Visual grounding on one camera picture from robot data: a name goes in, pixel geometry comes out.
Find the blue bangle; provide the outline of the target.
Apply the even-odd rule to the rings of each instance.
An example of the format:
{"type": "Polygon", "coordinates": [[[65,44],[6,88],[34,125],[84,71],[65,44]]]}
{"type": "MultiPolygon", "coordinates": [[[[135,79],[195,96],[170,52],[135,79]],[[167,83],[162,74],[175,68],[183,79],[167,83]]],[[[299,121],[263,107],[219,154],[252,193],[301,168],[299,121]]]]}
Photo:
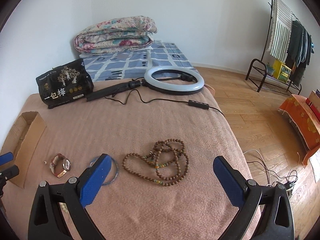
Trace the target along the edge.
{"type": "Polygon", "coordinates": [[[116,180],[116,178],[119,174],[119,165],[118,165],[117,161],[112,157],[110,157],[110,158],[111,158],[111,169],[102,184],[103,186],[107,186],[107,185],[112,184],[116,180]]]}

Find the red strap wristwatch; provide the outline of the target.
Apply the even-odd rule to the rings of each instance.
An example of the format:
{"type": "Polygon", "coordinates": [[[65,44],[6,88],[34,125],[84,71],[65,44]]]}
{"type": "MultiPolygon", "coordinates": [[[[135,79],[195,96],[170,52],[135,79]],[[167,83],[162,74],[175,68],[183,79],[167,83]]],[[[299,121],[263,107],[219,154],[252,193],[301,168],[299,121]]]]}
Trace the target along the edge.
{"type": "Polygon", "coordinates": [[[71,162],[67,157],[58,153],[52,158],[49,168],[55,177],[62,178],[71,170],[71,162]]]}

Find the open cardboard box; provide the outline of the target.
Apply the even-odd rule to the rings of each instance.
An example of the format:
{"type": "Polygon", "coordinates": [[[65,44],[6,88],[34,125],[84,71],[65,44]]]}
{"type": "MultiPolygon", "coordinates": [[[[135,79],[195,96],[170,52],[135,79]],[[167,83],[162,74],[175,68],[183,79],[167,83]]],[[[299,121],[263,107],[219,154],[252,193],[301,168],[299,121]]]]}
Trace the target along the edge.
{"type": "Polygon", "coordinates": [[[16,165],[20,172],[11,181],[20,188],[24,188],[33,153],[45,129],[46,123],[39,112],[24,112],[16,119],[4,141],[1,155],[12,153],[13,159],[2,164],[1,169],[16,165]]]}

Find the pink blanket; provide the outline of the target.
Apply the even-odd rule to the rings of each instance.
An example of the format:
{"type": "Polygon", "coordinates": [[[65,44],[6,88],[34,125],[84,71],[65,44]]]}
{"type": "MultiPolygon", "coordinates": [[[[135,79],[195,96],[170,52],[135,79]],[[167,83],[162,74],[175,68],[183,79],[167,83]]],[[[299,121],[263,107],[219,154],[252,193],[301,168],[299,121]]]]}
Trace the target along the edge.
{"type": "Polygon", "coordinates": [[[47,127],[33,153],[24,188],[7,183],[2,199],[9,223],[21,239],[28,236],[39,183],[59,184],[77,177],[103,153],[117,161],[119,175],[100,189],[87,211],[106,239],[217,239],[237,209],[213,172],[214,158],[223,156],[245,178],[251,177],[226,115],[208,88],[173,96],[140,87],[114,100],[81,99],[54,109],[33,94],[21,108],[30,111],[39,112],[47,127]],[[189,168],[178,184],[159,186],[151,182],[157,171],[139,156],[167,139],[184,142],[189,168]],[[58,153],[71,162],[71,170],[62,178],[49,168],[58,153]]]}

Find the black snack bag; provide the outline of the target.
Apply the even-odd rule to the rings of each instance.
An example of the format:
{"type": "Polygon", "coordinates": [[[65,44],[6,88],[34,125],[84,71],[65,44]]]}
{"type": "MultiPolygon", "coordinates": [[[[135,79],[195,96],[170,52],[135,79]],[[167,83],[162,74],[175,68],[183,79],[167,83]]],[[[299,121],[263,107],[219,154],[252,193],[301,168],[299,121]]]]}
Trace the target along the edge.
{"type": "Polygon", "coordinates": [[[84,98],[93,92],[93,82],[83,59],[55,67],[36,78],[39,95],[49,109],[84,98]]]}

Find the orange floral cloth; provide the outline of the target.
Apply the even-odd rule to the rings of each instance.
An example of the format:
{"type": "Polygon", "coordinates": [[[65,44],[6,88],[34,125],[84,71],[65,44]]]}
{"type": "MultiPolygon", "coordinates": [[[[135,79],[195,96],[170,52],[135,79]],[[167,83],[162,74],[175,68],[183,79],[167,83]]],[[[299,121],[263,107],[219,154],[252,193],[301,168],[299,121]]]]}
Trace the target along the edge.
{"type": "Polygon", "coordinates": [[[308,151],[302,161],[303,165],[319,150],[319,111],[309,98],[292,94],[278,108],[289,115],[297,126],[308,151]]]}

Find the brown and red boxes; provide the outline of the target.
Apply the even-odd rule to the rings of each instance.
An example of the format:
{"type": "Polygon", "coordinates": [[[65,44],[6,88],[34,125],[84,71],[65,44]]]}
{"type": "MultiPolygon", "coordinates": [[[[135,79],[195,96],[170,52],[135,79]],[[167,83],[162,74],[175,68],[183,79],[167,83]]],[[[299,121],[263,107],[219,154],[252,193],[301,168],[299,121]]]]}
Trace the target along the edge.
{"type": "Polygon", "coordinates": [[[309,97],[306,98],[306,104],[315,114],[317,119],[320,119],[320,91],[317,89],[316,91],[312,90],[309,97]]]}

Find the blue checkered bed sheet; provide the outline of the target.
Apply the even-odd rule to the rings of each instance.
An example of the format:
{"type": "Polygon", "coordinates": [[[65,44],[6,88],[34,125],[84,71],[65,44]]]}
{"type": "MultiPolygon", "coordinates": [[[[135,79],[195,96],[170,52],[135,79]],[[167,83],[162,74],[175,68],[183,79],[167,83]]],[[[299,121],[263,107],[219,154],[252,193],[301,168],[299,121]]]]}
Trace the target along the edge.
{"type": "Polygon", "coordinates": [[[154,43],[151,49],[83,58],[93,82],[137,79],[153,67],[184,67],[196,71],[175,43],[154,43]]]}

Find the black clothes rack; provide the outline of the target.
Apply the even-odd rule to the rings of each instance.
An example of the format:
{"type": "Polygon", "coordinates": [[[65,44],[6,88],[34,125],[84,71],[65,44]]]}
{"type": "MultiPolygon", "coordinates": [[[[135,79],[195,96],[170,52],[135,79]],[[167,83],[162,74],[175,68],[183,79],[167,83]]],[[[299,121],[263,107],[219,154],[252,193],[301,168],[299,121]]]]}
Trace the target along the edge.
{"type": "MultiPolygon", "coordinates": [[[[272,66],[275,61],[275,58],[269,54],[267,49],[269,46],[270,36],[271,36],[273,0],[271,0],[269,5],[270,5],[271,11],[270,11],[270,18],[268,23],[267,38],[265,41],[263,53],[259,59],[255,58],[251,61],[245,79],[248,81],[251,81],[251,83],[255,85],[255,87],[257,88],[257,92],[260,92],[261,90],[269,90],[271,92],[284,94],[284,95],[290,95],[290,94],[299,95],[302,92],[302,82],[299,86],[296,86],[292,83],[292,81],[290,81],[290,79],[288,79],[287,83],[284,83],[272,76],[274,72],[274,69],[272,68],[272,66]]],[[[300,20],[293,13],[292,21],[294,20],[297,20],[300,22],[300,20]]],[[[313,53],[314,53],[314,45],[312,43],[312,54],[313,53]]]]}

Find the yellow box on rack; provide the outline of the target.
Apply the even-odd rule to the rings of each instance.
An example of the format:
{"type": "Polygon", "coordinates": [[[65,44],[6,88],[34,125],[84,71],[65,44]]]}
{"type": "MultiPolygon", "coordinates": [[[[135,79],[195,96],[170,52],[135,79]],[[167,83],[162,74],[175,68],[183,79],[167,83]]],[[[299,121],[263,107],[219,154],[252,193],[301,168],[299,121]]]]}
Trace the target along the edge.
{"type": "Polygon", "coordinates": [[[275,59],[272,68],[274,69],[272,76],[281,82],[287,83],[291,74],[291,69],[277,59],[275,59]]]}

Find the folded floral quilt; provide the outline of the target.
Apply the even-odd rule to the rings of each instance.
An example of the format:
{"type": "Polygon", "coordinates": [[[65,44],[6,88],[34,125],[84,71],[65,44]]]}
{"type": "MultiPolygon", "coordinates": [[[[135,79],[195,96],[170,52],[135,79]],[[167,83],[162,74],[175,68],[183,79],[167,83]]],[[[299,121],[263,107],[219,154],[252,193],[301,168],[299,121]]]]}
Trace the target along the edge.
{"type": "Polygon", "coordinates": [[[157,33],[147,16],[114,18],[87,27],[74,38],[74,48],[88,55],[136,51],[149,48],[157,33]]]}

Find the dark hanging clothes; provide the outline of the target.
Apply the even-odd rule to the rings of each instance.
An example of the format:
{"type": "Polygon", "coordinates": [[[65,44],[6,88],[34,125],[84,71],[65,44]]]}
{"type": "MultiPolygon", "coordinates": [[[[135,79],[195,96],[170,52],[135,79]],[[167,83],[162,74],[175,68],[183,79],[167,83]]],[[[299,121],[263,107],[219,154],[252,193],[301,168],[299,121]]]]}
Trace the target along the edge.
{"type": "Polygon", "coordinates": [[[301,84],[312,54],[312,38],[303,25],[292,21],[290,44],[285,64],[291,69],[290,81],[296,86],[301,84]]]}

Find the striped hanging towel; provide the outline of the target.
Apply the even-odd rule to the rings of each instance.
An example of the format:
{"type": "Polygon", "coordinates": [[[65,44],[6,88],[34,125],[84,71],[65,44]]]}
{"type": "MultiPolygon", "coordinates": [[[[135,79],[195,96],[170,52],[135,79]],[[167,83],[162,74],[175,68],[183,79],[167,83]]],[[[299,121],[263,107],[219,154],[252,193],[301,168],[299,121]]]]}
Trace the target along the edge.
{"type": "Polygon", "coordinates": [[[282,0],[273,0],[272,27],[267,51],[275,59],[284,62],[290,44],[293,13],[282,0]]]}

